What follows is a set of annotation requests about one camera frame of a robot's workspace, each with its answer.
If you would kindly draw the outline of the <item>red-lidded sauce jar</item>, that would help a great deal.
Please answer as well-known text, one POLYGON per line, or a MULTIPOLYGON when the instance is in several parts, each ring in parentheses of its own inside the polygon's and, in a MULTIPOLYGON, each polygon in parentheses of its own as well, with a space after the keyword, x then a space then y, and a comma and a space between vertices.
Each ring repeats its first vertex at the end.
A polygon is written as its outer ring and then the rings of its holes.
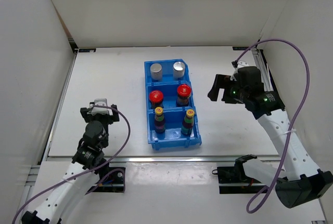
POLYGON ((176 105, 178 107, 186 107, 189 105, 189 98, 191 96, 191 87, 187 84, 181 84, 177 88, 176 105))
POLYGON ((157 107, 163 108, 163 99, 164 96, 160 90, 153 90, 149 93, 149 101, 152 109, 157 107))

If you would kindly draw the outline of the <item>silver-capped white shaker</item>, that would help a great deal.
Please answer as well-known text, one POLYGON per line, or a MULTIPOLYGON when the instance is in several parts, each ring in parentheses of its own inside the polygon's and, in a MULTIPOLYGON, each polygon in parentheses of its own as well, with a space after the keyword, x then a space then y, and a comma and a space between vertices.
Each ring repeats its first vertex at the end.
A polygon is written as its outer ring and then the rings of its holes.
POLYGON ((162 81, 162 65, 159 63, 153 63, 150 66, 151 79, 153 81, 162 81))
POLYGON ((186 66, 183 62, 177 61, 173 64, 173 79, 182 80, 185 74, 186 66))

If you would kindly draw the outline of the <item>green-labelled sauce bottle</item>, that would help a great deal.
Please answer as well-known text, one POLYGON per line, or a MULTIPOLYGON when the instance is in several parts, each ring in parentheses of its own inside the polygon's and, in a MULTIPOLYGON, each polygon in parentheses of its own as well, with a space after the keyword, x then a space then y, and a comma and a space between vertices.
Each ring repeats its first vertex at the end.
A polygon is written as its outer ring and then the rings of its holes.
POLYGON ((191 135, 194 126, 194 116, 195 116, 195 111, 193 109, 188 109, 186 111, 181 128, 181 132, 183 135, 186 136, 191 135))

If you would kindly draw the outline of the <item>yellow-capped sauce bottle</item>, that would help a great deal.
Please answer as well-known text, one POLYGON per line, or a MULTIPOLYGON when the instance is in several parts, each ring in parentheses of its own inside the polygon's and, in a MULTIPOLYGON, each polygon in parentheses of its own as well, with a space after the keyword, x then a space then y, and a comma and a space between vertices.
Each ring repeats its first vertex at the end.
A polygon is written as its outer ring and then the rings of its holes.
POLYGON ((165 118, 162 107, 155 108, 154 125, 157 133, 163 133, 165 131, 165 118))

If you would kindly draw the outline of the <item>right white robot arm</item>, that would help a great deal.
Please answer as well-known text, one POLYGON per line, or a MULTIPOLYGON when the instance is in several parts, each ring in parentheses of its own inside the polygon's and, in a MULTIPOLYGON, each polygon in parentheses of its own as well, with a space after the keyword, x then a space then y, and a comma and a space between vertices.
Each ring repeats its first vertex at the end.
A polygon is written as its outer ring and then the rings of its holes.
POLYGON ((222 101, 243 104, 268 134, 280 156, 281 170, 261 162, 255 155, 237 158, 232 168, 218 168, 218 176, 227 182, 257 180, 264 191, 274 187, 277 197, 287 208, 320 198, 332 185, 332 173, 322 171, 302 145, 285 106, 275 91, 266 91, 261 71, 255 66, 237 68, 233 75, 217 74, 208 93, 217 101, 223 89, 222 101))

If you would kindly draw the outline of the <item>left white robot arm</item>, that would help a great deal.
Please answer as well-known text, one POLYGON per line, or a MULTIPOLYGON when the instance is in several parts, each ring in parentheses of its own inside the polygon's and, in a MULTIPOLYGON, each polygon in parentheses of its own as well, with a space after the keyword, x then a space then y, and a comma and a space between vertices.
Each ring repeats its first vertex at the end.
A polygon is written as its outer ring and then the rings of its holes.
POLYGON ((80 113, 87 125, 67 171, 36 209, 23 214, 22 223, 65 223, 88 190, 108 179, 110 167, 103 149, 109 145, 109 125, 119 121, 117 106, 96 99, 80 113))

